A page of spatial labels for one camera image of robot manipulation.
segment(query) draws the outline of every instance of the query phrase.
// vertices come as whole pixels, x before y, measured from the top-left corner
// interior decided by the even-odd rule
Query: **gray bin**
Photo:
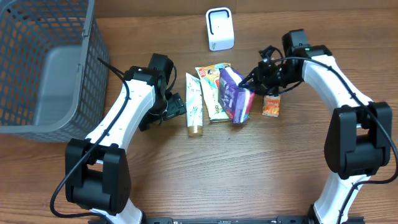
[[[109,61],[94,0],[0,0],[0,133],[84,138],[101,121]]]

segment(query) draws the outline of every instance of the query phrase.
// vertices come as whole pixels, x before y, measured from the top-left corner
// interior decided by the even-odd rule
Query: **purple snack bag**
[[[218,103],[233,123],[243,123],[249,119],[254,99],[253,91],[238,87],[242,79],[242,75],[231,67],[221,70]]]

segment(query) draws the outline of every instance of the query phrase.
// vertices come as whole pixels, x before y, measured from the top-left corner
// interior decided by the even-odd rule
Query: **small orange package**
[[[280,106],[280,95],[264,97],[264,105],[262,106],[262,115],[278,117]]]

